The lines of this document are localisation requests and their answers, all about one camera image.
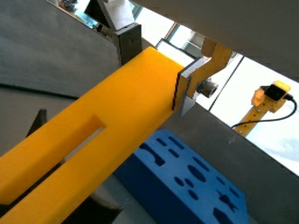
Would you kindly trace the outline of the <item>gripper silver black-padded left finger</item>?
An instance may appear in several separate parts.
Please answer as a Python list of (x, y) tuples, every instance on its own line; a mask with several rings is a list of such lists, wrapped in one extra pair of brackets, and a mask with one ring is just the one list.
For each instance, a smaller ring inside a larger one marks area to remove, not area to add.
[(135, 21), (128, 0), (98, 0), (118, 50), (120, 65), (142, 51), (142, 25)]

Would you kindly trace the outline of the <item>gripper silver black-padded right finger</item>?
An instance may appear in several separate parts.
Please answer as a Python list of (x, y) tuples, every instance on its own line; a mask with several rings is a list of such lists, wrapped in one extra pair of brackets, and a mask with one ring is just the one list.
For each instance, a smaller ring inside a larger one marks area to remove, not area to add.
[(195, 105), (200, 84), (227, 66), (232, 50), (206, 38), (200, 53), (203, 57), (178, 73), (172, 110), (179, 116), (183, 116)]

